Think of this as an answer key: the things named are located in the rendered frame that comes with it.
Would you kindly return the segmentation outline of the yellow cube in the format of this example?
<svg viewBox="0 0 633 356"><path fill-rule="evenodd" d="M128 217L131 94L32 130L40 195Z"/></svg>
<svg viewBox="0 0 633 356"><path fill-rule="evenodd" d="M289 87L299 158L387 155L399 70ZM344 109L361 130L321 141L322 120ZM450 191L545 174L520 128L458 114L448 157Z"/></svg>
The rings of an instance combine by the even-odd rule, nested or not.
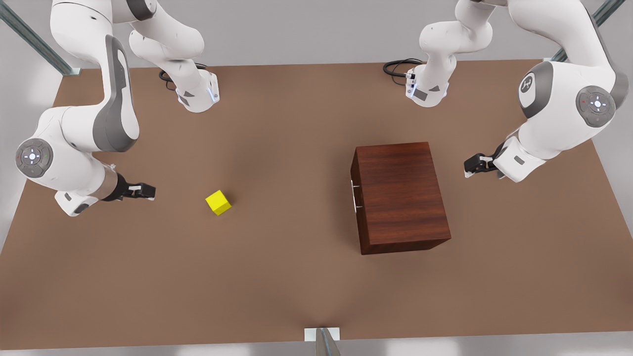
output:
<svg viewBox="0 0 633 356"><path fill-rule="evenodd" d="M220 190L213 192L213 194L206 197L204 200L217 216L220 216L231 208L231 204L228 202L228 199Z"/></svg>

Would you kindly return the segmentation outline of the dark wooden cabinet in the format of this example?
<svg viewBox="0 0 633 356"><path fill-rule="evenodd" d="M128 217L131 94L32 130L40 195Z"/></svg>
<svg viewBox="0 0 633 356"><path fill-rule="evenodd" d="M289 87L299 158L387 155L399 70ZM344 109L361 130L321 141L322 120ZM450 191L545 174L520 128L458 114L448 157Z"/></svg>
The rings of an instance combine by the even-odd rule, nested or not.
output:
<svg viewBox="0 0 633 356"><path fill-rule="evenodd" d="M432 249L452 237L427 142L357 147L364 254Z"/></svg>

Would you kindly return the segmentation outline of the silver frame post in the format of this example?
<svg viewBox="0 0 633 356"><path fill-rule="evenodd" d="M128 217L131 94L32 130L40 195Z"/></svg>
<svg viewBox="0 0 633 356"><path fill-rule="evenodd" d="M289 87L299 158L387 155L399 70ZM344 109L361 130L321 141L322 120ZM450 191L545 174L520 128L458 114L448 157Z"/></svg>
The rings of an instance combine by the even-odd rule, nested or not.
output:
<svg viewBox="0 0 633 356"><path fill-rule="evenodd" d="M315 356L341 356L336 342L341 340L339 327L305 328L305 342L315 342Z"/></svg>
<svg viewBox="0 0 633 356"><path fill-rule="evenodd" d="M627 0L604 0L604 2L592 14L597 27L603 25ZM542 61L567 62L567 52L561 47L551 58L543 58Z"/></svg>
<svg viewBox="0 0 633 356"><path fill-rule="evenodd" d="M25 43L34 49L55 70L63 76L75 76L81 74L81 68L71 67L65 59L61 58L24 20L6 4L0 0L0 20L13 30Z"/></svg>

